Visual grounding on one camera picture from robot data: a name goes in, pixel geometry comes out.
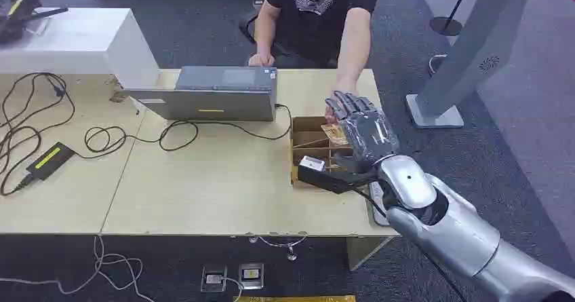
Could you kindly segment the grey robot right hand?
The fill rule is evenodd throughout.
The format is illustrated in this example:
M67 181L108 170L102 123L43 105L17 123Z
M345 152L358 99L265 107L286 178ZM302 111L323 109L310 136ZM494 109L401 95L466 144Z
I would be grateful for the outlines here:
M386 115L365 96L336 90L325 103L353 151L351 155L335 154L335 162L341 168L366 173L399 152L399 139Z

